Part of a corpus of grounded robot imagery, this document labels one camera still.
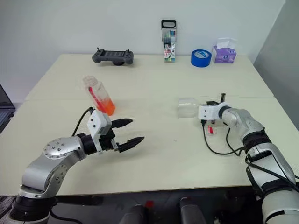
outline blue tape roll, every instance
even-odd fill
[[[212,54],[207,50],[194,50],[191,53],[191,64],[196,67],[206,67],[210,64]]]

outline tissue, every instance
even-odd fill
[[[235,51],[236,39],[218,38],[217,44],[212,49],[214,63],[233,63],[237,55]]]

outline white wall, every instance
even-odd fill
[[[178,22],[177,53],[239,40],[254,62],[285,0],[0,0],[0,82],[24,100],[61,53],[130,48],[161,54],[160,21]]]
[[[298,9],[286,0],[254,66],[299,130]]]

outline orange liquid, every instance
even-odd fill
[[[115,110],[115,106],[111,100],[111,98],[107,98],[101,101],[101,103],[103,104],[106,113],[111,116],[114,113]]]

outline laptop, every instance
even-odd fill
[[[15,107],[0,84],[0,133],[14,116]]]

